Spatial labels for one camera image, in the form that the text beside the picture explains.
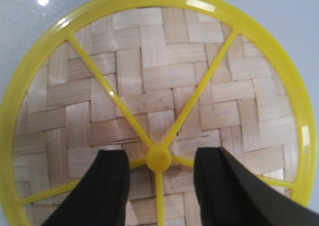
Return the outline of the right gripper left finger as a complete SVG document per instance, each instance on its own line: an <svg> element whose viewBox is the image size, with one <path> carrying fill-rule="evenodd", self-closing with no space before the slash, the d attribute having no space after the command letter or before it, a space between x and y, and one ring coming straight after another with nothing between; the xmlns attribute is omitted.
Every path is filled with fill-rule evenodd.
<svg viewBox="0 0 319 226"><path fill-rule="evenodd" d="M123 226L130 187L124 150L100 150L75 189L45 226Z"/></svg>

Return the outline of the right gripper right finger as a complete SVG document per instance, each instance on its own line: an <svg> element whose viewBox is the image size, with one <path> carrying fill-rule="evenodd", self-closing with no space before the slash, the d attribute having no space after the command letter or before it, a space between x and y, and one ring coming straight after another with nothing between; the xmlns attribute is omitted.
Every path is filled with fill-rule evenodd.
<svg viewBox="0 0 319 226"><path fill-rule="evenodd" d="M198 148L193 181L204 226L317 226L315 212L262 182L227 150Z"/></svg>

